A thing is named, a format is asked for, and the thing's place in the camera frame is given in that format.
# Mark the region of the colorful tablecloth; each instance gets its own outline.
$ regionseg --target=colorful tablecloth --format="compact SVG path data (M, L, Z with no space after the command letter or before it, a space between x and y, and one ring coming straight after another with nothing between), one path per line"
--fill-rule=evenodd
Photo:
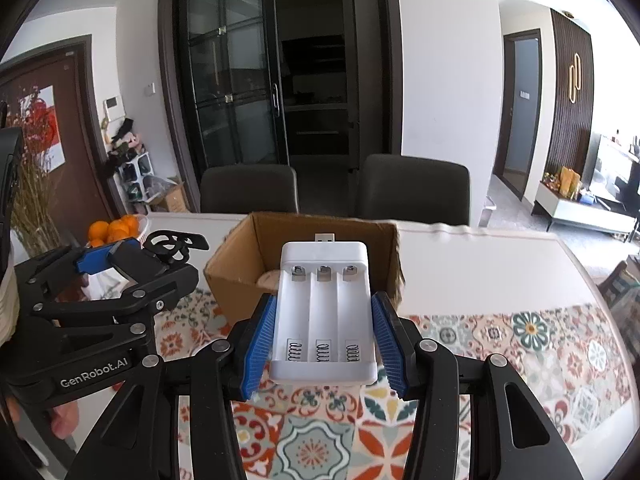
M504 354L569 446L631 397L621 349L596 305L513 315L410 318L424 337L455 354L483 360L495 352ZM200 289L174 311L156 316L158 349L165 360L188 356L229 330L211 293ZM295 388L274 384L265 370L250 402L234 402L232 408L250 477L400 480L417 401L398 399L383 367L374 384L362 387ZM184 397L178 439L187 445L189 420ZM456 480L468 476L470 427L469 398L461 396ZM181 467L183 480L191 480L191 465Z

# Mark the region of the metal spring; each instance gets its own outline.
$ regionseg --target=metal spring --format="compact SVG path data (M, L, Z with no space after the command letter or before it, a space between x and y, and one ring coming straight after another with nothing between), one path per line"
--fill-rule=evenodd
M329 345L326 343L322 343L316 345L316 361L318 362L328 362L331 360L331 352L329 350Z
M302 343L291 341L289 343L287 361L300 361L300 359L302 359Z
M347 362L353 363L360 360L360 347L358 345L347 345Z

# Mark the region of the orange fruit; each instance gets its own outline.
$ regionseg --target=orange fruit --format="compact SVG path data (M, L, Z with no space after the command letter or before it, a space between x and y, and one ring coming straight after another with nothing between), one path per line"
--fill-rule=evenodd
M109 223L104 220L98 220L89 226L87 239L89 240L106 240L109 235Z
M125 238L129 238L129 231L125 231L124 229L115 229L111 231L111 233L107 237L107 243L111 244L113 242L117 242L118 240L124 240Z
M129 227L122 220L114 220L109 224L109 235L114 231L129 232Z
M138 219L134 215L124 215L122 220L129 228L129 236L136 238L138 236Z

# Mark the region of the dark slatted wall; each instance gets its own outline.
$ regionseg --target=dark slatted wall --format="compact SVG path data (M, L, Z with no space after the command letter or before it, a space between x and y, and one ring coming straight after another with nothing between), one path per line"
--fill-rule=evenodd
M591 137L593 117L593 49L591 35L559 12L551 10L556 37L556 111L546 169L556 173L566 166L582 174ZM569 98L569 67L578 53L582 61L582 84Z

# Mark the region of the blue gripper pad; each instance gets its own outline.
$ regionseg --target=blue gripper pad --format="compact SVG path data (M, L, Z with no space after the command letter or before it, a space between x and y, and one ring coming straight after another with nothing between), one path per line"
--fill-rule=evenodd
M371 297L371 313L373 318L373 333L376 337L380 355L382 355L382 362L385 365L389 386L398 393L398 397L403 398L407 390L407 384L404 378L404 358L402 357L402 352L394 335L389 314L378 297L378 294L374 294Z
M244 375L240 390L245 399L250 399L258 389L264 365L273 343L273 330L276 325L276 297L271 296L262 311L254 336L244 356Z
M111 269L112 265L109 263L108 256L111 248L117 244L107 244L93 249L87 249L84 254L76 261L76 269L80 273L97 274L103 270ZM125 244L135 244L136 247L140 247L140 242L135 238L127 238L123 241Z

